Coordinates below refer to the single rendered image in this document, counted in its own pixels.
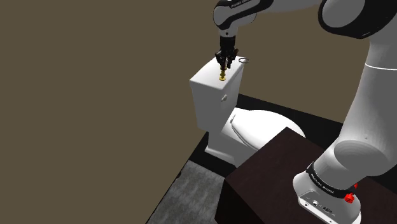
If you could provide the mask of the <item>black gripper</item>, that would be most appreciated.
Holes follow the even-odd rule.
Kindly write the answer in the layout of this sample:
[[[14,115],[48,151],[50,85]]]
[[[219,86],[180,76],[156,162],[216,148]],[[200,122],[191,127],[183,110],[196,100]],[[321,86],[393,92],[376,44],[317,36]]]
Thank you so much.
[[[220,66],[224,66],[223,56],[226,56],[226,66],[228,69],[230,69],[232,62],[235,60],[239,52],[239,49],[235,48],[235,36],[220,36],[219,45],[220,51],[214,54],[216,61]]]

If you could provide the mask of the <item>white toilet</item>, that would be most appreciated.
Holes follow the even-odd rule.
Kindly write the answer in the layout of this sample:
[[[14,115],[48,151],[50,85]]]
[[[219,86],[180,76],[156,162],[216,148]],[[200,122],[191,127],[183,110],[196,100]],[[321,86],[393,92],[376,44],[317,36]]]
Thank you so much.
[[[248,59],[238,56],[220,81],[220,65],[211,59],[192,78],[197,127],[209,133],[205,152],[239,167],[285,128],[305,137],[291,119],[264,109],[237,107],[244,65]]]

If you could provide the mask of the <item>dark brown robot stand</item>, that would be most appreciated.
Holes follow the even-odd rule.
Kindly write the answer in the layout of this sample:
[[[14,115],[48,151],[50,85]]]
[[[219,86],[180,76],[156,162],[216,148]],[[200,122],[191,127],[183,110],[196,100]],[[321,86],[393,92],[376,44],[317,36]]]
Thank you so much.
[[[336,224],[325,223],[304,209],[293,189],[293,178],[323,153],[323,149],[286,128],[258,150],[223,183],[214,219],[217,224]],[[397,224],[397,192],[385,180],[358,183],[360,224]]]

